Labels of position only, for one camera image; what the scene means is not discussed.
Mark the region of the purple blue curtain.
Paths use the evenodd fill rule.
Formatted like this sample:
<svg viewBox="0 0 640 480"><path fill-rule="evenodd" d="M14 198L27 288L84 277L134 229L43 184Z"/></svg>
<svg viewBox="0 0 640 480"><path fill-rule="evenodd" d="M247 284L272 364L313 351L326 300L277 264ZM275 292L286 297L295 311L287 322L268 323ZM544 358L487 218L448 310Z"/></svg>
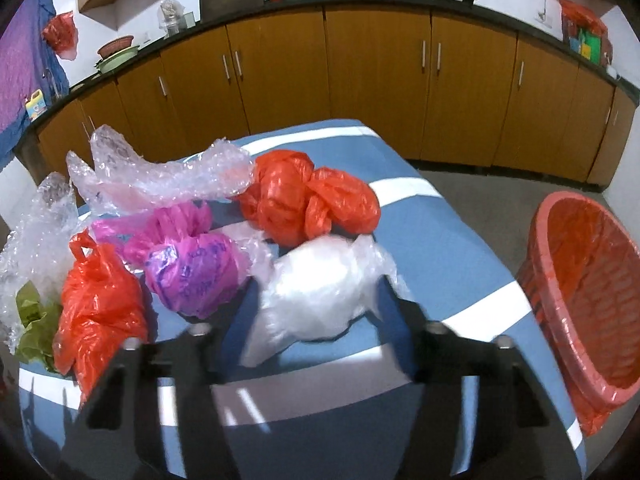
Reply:
<svg viewBox="0 0 640 480"><path fill-rule="evenodd" d="M56 15L53 0L23 0L1 35L1 165L30 124L25 101L40 89L48 105L70 91L68 78L42 31Z"/></svg>

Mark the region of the red plastic bag rear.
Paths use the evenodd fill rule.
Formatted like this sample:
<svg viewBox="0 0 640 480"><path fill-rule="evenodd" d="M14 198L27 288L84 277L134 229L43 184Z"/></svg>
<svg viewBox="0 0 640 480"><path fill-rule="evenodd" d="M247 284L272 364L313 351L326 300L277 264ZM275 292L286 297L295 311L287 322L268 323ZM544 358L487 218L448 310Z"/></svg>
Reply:
<svg viewBox="0 0 640 480"><path fill-rule="evenodd" d="M317 168L307 154L292 150L258 156L253 183L235 200L245 220L286 248L336 226L350 235L370 234L381 219L370 185L343 170Z"/></svg>

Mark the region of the glass jar with bag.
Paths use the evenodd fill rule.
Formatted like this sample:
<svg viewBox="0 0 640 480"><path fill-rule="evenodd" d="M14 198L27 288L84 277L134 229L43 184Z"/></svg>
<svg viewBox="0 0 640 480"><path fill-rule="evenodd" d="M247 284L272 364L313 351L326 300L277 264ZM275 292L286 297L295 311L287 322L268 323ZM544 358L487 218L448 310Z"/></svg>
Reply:
<svg viewBox="0 0 640 480"><path fill-rule="evenodd" d="M158 26L167 37L175 36L195 26L192 12L184 12L177 0L162 0L158 8Z"/></svg>

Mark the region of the pinkish bubble wrap sheet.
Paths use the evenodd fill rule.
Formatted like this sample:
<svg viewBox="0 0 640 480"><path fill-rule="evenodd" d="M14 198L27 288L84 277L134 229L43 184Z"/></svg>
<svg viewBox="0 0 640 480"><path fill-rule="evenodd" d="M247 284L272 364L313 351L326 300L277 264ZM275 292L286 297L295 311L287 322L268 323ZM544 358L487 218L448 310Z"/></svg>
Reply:
<svg viewBox="0 0 640 480"><path fill-rule="evenodd" d="M248 151L224 139L186 160L170 162L149 162L108 125L94 130L89 144L90 164L70 151L66 165L80 197L99 216L231 198L245 192L254 179Z"/></svg>

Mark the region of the hanging red plastic bag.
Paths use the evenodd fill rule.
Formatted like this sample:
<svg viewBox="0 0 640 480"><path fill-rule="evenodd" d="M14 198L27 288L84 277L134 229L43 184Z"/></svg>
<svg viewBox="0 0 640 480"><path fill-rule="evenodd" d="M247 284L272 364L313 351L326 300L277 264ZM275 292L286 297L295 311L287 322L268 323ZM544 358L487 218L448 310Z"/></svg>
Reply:
<svg viewBox="0 0 640 480"><path fill-rule="evenodd" d="M62 60L73 61L77 56L79 32L74 12L55 15L42 30L42 38Z"/></svg>

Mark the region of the red plastic bag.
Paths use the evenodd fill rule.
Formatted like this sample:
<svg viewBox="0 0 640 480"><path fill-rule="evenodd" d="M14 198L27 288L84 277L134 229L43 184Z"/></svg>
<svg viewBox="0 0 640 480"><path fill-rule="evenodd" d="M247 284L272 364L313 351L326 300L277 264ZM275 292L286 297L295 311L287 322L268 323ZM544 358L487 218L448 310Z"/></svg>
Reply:
<svg viewBox="0 0 640 480"><path fill-rule="evenodd" d="M258 156L253 183L235 200L245 220L286 248L336 226L350 235L370 234L381 219L370 185L343 170L317 168L307 154L292 150Z"/></svg>
<svg viewBox="0 0 640 480"><path fill-rule="evenodd" d="M74 264L52 350L55 368L75 377L86 402L122 343L131 337L147 342L149 327L141 285L112 244L82 231L70 240L70 252Z"/></svg>
<svg viewBox="0 0 640 480"><path fill-rule="evenodd" d="M55 15L42 30L42 38L62 60L73 61L77 56L79 32L74 12Z"/></svg>

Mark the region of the magenta purple plastic bag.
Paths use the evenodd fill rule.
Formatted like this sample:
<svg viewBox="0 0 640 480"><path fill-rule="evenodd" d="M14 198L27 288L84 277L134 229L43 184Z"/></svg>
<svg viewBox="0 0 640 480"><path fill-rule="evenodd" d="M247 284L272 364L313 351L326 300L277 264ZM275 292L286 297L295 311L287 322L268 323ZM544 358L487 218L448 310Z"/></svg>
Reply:
<svg viewBox="0 0 640 480"><path fill-rule="evenodd" d="M131 216L100 219L91 229L110 243L165 308L186 318L209 318L231 301L248 277L250 257L213 228L206 203L185 202Z"/></svg>

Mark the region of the clear bubble wrap bag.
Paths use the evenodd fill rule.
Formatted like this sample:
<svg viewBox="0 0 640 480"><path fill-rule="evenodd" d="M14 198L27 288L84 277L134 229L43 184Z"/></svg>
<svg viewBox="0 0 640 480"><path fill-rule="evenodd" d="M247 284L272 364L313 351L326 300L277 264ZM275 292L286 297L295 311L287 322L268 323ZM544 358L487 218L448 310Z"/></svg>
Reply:
<svg viewBox="0 0 640 480"><path fill-rule="evenodd" d="M68 247L81 227L76 196L62 174L38 185L1 251L1 341L14 352L25 327L16 295L33 284L43 302L58 302L74 258Z"/></svg>

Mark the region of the green plastic bag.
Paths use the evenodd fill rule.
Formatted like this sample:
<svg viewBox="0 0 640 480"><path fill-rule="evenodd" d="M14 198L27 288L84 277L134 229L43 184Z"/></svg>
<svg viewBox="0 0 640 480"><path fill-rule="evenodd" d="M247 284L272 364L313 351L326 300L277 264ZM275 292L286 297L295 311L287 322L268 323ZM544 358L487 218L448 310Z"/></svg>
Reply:
<svg viewBox="0 0 640 480"><path fill-rule="evenodd" d="M15 296L17 312L24 328L15 355L23 363L40 362L48 372L55 372L53 339L58 332L62 306L43 302L32 282L27 282Z"/></svg>

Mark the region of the wooden lower cabinets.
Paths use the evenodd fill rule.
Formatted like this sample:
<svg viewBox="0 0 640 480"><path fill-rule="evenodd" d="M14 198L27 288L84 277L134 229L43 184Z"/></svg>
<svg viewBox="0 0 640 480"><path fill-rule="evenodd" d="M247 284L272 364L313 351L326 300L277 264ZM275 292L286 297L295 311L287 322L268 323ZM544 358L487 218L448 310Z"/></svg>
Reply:
<svg viewBox="0 0 640 480"><path fill-rule="evenodd" d="M356 119L403 158L606 188L639 92L562 42L445 0L292 0L163 40L25 132L35 180L110 125L145 158Z"/></svg>

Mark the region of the yellow detergent jug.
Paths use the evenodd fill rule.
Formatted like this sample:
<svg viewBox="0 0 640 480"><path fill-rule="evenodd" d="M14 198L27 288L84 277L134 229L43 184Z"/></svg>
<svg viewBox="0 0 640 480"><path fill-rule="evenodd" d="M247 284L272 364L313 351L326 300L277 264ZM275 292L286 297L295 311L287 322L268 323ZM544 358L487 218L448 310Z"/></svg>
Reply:
<svg viewBox="0 0 640 480"><path fill-rule="evenodd" d="M25 110L28 119L34 122L47 111L47 102L41 89L37 89L25 99Z"/></svg>

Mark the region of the white clear plastic bag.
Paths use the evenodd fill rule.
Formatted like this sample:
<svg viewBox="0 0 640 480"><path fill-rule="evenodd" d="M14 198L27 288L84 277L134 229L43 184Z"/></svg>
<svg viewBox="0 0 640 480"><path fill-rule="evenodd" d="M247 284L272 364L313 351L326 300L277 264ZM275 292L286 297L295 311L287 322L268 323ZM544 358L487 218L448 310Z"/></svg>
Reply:
<svg viewBox="0 0 640 480"><path fill-rule="evenodd" d="M392 255L370 234L353 240L328 234L308 240L257 275L257 312L240 345L240 364L258 367L299 341L333 340L368 312L382 316L378 283L409 299Z"/></svg>

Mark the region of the green and red basins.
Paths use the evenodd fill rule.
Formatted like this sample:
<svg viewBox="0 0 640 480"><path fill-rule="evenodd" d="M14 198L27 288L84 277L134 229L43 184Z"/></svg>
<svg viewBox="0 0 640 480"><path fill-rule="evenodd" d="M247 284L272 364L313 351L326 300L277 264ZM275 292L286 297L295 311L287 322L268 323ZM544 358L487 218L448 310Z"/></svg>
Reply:
<svg viewBox="0 0 640 480"><path fill-rule="evenodd" d="M134 44L134 36L127 35L116 38L98 50L100 57L96 62L96 70L105 74L128 62L138 55L139 47Z"/></svg>

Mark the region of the red plastic bag front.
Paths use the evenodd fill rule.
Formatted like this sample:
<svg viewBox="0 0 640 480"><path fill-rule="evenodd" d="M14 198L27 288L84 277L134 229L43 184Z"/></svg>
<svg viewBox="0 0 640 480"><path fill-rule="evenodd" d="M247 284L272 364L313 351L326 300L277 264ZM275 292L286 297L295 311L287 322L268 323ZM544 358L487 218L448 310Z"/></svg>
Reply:
<svg viewBox="0 0 640 480"><path fill-rule="evenodd" d="M112 244L82 231L70 240L70 252L74 264L52 350L55 368L75 377L86 402L122 343L131 337L147 342L149 327L141 285Z"/></svg>

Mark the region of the red bag with groceries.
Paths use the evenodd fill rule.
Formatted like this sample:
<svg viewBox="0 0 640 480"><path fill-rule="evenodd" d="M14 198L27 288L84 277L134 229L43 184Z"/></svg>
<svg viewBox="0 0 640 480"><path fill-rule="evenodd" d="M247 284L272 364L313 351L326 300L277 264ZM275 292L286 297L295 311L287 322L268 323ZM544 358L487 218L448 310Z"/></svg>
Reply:
<svg viewBox="0 0 640 480"><path fill-rule="evenodd" d="M608 28L590 9L570 0L560 0L563 42L582 58L601 67L613 62Z"/></svg>

